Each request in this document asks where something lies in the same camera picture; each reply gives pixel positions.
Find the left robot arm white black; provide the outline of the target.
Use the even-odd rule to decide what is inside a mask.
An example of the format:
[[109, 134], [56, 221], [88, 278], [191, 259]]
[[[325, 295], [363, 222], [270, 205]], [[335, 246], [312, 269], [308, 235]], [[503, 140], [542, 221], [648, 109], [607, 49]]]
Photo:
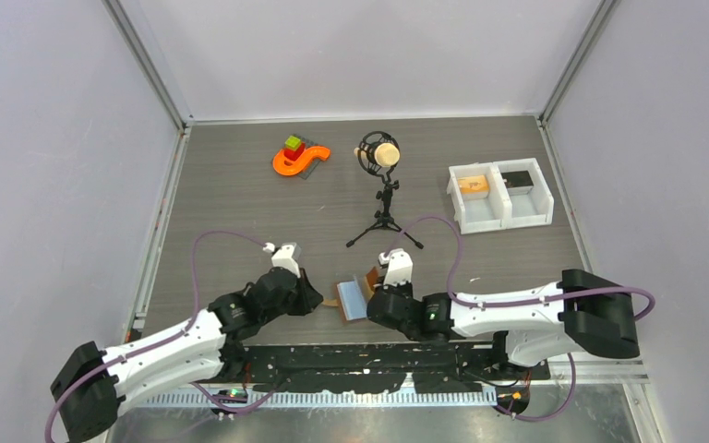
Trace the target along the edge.
[[216, 377], [234, 382], [246, 370], [244, 340], [277, 317], [313, 312], [323, 300], [303, 269], [274, 267], [171, 328], [103, 350], [83, 343], [51, 383], [55, 405], [45, 437], [60, 418], [69, 441], [85, 442], [167, 390]]

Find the brown card holder wallet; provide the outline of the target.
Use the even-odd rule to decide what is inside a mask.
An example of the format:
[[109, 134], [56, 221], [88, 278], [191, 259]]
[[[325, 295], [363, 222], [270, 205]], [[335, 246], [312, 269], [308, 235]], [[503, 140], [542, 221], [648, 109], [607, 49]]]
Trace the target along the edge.
[[365, 274], [336, 282], [332, 286], [332, 295], [325, 297], [321, 305], [335, 309], [344, 325], [365, 321], [367, 305], [375, 293], [379, 278], [379, 269], [373, 267]]

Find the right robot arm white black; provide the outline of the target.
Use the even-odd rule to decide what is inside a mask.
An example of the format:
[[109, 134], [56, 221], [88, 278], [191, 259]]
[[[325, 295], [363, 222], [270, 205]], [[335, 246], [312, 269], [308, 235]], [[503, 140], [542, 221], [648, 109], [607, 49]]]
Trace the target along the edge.
[[567, 353], [638, 357], [632, 294], [582, 269], [565, 269], [559, 281], [510, 293], [433, 293], [416, 299], [406, 282], [378, 287], [367, 303], [367, 318], [410, 341], [443, 343], [490, 334], [491, 369], [509, 379]]

